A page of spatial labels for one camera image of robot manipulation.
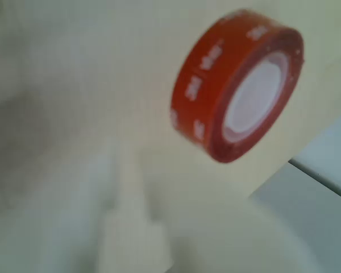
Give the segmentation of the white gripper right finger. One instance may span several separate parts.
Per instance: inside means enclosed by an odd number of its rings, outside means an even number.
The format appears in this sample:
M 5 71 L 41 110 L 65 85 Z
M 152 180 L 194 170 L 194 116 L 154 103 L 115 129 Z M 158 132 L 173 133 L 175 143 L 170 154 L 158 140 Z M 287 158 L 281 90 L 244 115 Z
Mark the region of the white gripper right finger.
M 193 200 L 175 226 L 179 272 L 301 272 L 291 234 L 248 202 Z

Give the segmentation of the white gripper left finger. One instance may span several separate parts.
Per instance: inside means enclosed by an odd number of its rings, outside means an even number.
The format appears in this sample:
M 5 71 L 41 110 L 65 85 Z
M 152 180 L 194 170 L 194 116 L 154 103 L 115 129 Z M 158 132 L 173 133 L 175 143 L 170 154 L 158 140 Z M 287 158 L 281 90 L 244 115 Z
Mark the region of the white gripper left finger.
M 138 155 L 118 150 L 117 194 L 102 225 L 102 272 L 167 272 L 169 245 L 159 222 L 150 219 Z

